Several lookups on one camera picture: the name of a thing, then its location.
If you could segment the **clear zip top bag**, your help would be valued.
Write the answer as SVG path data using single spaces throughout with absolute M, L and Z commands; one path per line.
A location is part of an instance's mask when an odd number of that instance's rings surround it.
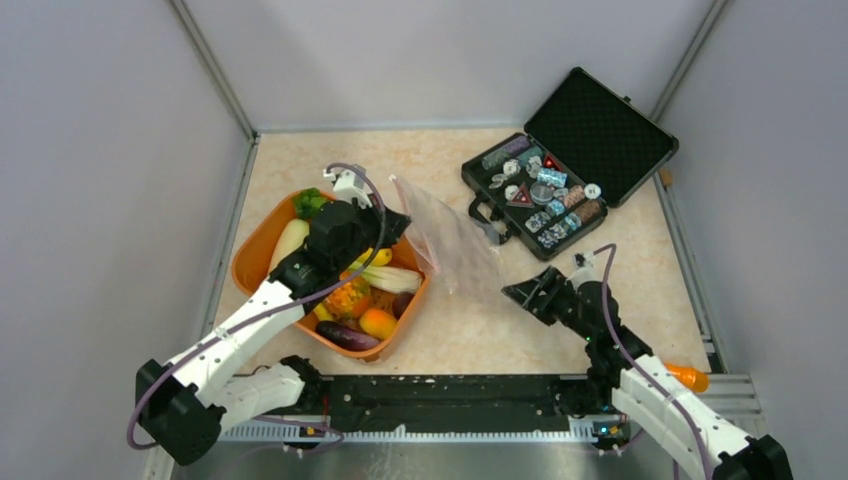
M 488 232 L 409 180 L 392 175 L 403 212 L 405 235 L 426 273 L 450 294 L 476 303 L 493 300 L 504 283 L 504 265 Z

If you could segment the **white radish with leaves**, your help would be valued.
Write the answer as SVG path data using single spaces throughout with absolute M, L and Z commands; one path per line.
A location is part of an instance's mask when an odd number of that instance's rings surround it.
M 309 221 L 328 198 L 317 188 L 301 190 L 292 199 L 294 218 L 286 223 L 271 255 L 268 273 L 289 254 L 297 250 L 309 233 Z

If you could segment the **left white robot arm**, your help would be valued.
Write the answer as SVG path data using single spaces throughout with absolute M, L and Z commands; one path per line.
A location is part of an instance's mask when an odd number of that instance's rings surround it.
M 238 403 L 240 393 L 254 390 L 262 398 L 275 390 L 295 412 L 314 410 L 320 386 L 287 365 L 262 373 L 258 382 L 235 375 L 274 336 L 350 283 L 343 273 L 362 254 L 394 246 L 411 223 L 375 198 L 324 203 L 306 237 L 217 331 L 165 363 L 151 359 L 138 369 L 128 444 L 142 447 L 134 439 L 141 427 L 152 446 L 187 466 L 205 456 L 226 428 L 259 415 Z

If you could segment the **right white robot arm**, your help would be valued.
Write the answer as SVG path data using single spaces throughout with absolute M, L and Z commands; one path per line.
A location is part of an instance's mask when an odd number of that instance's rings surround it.
M 622 324 L 606 275 L 591 266 L 569 276 L 549 267 L 502 292 L 542 323 L 582 336 L 590 359 L 589 404 L 635 421 L 690 478 L 792 478 L 776 439 L 756 438 L 714 411 Z

